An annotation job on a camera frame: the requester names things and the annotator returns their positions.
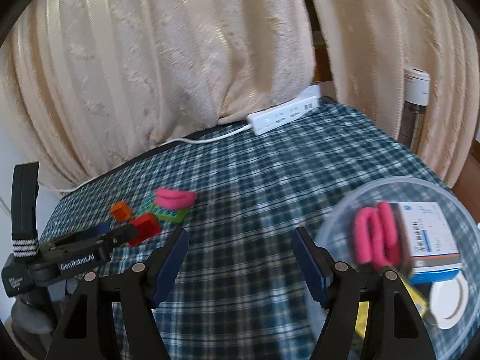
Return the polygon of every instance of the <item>plaid tablecloth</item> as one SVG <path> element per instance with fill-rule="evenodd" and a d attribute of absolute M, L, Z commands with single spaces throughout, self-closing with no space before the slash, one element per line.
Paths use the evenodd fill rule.
<path fill-rule="evenodd" d="M 61 200 L 42 239 L 112 222 L 112 203 L 124 200 L 135 211 L 160 186 L 197 191 L 183 222 L 190 233 L 189 251 L 170 296 L 154 311 L 171 357 L 308 359 L 315 342 L 290 232 L 305 226 L 314 235 L 348 192 L 387 176 L 442 185 L 414 154 L 363 114 L 324 104 L 270 133 L 182 144 L 91 182 Z M 115 249 L 100 274 L 123 272 L 144 261 L 176 226 L 161 225 L 161 234 L 143 244 Z M 122 356 L 128 359 L 117 304 L 114 315 Z M 441 335 L 433 340 L 437 355 L 448 350 Z"/>

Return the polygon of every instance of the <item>transparent plastic container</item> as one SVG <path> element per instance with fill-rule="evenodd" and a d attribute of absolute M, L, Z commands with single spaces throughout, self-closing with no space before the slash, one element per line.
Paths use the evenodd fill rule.
<path fill-rule="evenodd" d="M 441 330 L 425 323 L 437 360 L 449 360 L 466 339 L 480 306 L 480 232 L 466 208 L 447 190 L 428 181 L 409 177 L 390 177 L 371 181 L 345 196 L 328 215 L 315 237 L 315 244 L 326 248 L 335 261 L 355 263 L 351 232 L 356 213 L 377 202 L 437 202 L 450 226 L 462 258 L 462 272 L 469 283 L 469 301 L 457 325 Z M 326 312 L 315 302 L 305 286 L 305 301 L 310 327 L 318 339 Z M 357 359 L 353 351 L 350 359 Z"/>

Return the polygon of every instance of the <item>pink toy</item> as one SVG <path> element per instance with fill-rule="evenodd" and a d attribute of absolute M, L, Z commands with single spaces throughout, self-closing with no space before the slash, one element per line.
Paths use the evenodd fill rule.
<path fill-rule="evenodd" d="M 175 191 L 166 188 L 158 188 L 155 195 L 155 204 L 157 206 L 173 211 L 190 208 L 197 199 L 196 192 Z"/>
<path fill-rule="evenodd" d="M 385 251 L 387 259 L 392 266 L 398 266 L 402 260 L 400 241 L 398 240 L 397 226 L 393 216 L 392 207 L 389 202 L 377 204 L 378 213 L 383 227 L 383 238 L 385 240 Z"/>
<path fill-rule="evenodd" d="M 398 266 L 401 260 L 397 227 L 388 202 L 362 208 L 355 217 L 353 230 L 357 263 L 372 262 L 375 268 Z"/>

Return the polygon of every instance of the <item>white wall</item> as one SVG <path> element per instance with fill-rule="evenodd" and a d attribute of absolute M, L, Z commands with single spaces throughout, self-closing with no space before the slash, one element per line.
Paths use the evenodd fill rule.
<path fill-rule="evenodd" d="M 10 208 L 11 181 L 16 164 L 26 162 L 25 157 L 14 146 L 8 133 L 0 126 L 0 196 Z M 57 194 L 40 187 L 37 198 L 37 229 L 39 234 L 44 230 L 53 209 L 59 201 Z M 0 210 L 0 267 L 3 268 L 5 260 L 12 252 L 11 248 L 11 220 Z M 5 321 L 10 315 L 14 299 L 5 294 L 3 285 L 0 284 L 0 319 Z"/>

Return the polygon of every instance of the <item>box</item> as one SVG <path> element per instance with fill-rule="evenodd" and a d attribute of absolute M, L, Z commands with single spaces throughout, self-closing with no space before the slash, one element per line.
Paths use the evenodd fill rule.
<path fill-rule="evenodd" d="M 391 203 L 411 284 L 453 279 L 462 269 L 447 220 L 436 202 Z"/>

